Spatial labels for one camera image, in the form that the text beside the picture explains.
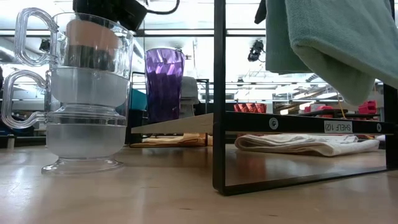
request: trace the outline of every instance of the purple glass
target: purple glass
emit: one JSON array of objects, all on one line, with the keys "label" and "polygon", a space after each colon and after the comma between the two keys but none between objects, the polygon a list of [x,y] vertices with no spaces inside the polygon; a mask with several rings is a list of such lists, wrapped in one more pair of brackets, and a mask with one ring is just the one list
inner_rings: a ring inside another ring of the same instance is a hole
[{"label": "purple glass", "polygon": [[148,122],[178,119],[185,56],[173,49],[151,49],[145,54]]}]

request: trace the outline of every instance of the white label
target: white label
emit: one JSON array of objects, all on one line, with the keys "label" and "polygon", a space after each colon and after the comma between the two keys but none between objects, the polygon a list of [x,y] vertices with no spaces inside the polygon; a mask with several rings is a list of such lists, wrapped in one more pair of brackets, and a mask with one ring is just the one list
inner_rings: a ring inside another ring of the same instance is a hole
[{"label": "white label", "polygon": [[352,133],[351,121],[324,121],[325,133]]}]

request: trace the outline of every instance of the mug handle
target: mug handle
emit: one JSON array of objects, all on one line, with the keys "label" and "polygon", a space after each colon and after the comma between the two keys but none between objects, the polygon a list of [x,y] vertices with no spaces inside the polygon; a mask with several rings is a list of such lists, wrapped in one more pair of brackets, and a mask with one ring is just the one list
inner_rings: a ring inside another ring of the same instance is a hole
[{"label": "mug handle", "polygon": [[44,112],[34,112],[25,121],[17,121],[12,118],[12,96],[14,93],[14,83],[20,77],[29,77],[33,79],[40,88],[46,89],[47,82],[39,74],[29,71],[20,70],[11,73],[4,81],[3,99],[1,105],[1,119],[10,128],[22,129],[28,128],[38,121],[45,121]]},{"label": "mug handle", "polygon": [[49,53],[44,53],[38,59],[32,59],[26,54],[25,51],[26,30],[27,30],[27,21],[30,16],[38,17],[45,23],[45,25],[48,27],[49,31],[51,32],[51,42],[53,42],[53,39],[56,38],[56,35],[54,35],[54,33],[58,32],[58,25],[51,18],[50,14],[35,7],[23,9],[20,13],[18,13],[17,22],[15,26],[14,54],[16,58],[21,63],[32,67],[45,65],[46,63],[55,63],[55,59],[57,57]]}]

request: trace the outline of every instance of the shelf frame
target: shelf frame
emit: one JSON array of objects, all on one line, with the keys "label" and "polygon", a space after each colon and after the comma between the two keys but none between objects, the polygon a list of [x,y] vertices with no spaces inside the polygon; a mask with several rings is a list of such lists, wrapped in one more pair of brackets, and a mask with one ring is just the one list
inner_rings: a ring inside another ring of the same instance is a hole
[{"label": "shelf frame", "polygon": [[[390,0],[394,17],[394,0]],[[250,184],[226,185],[226,133],[312,133],[324,134],[325,121],[344,119],[281,116],[275,114],[234,113],[225,111],[226,77],[226,0],[215,1],[214,31],[214,116],[213,116],[213,187],[222,195],[236,195],[322,180],[340,179],[356,175],[398,169],[398,94],[391,86],[384,85],[384,116],[386,122],[356,121],[353,134],[386,135],[386,167],[363,168],[326,174],[294,177],[290,179],[254,182]]]}]

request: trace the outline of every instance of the wooden table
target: wooden table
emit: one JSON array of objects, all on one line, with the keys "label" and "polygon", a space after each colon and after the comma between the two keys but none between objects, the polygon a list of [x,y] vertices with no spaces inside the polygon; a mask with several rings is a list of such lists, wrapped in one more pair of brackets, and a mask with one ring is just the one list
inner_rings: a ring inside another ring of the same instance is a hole
[{"label": "wooden table", "polygon": [[[383,165],[383,152],[334,159],[227,153],[230,183]],[[211,148],[124,149],[125,167],[42,175],[43,147],[0,151],[0,223],[397,223],[398,172],[223,197]]]}]

